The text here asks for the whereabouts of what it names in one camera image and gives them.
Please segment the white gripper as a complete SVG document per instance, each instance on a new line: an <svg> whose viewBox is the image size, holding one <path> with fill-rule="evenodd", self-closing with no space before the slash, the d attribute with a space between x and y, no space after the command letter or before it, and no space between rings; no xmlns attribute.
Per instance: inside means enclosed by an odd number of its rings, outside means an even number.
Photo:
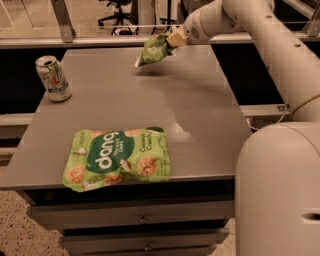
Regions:
<svg viewBox="0 0 320 256"><path fill-rule="evenodd" d="M183 27L172 27L167 37L171 47L182 47L191 42L207 42L214 36L230 30L230 19L221 3L209 3L192 12Z"/></svg>

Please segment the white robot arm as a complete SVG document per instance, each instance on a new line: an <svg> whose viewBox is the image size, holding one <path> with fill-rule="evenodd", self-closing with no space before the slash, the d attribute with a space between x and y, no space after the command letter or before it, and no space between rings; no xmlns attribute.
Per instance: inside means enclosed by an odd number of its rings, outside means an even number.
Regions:
<svg viewBox="0 0 320 256"><path fill-rule="evenodd" d="M274 13L276 0L210 0L187 14L189 44L246 35L270 77L251 97L290 120L242 146L235 173L237 256L320 256L319 58Z"/></svg>

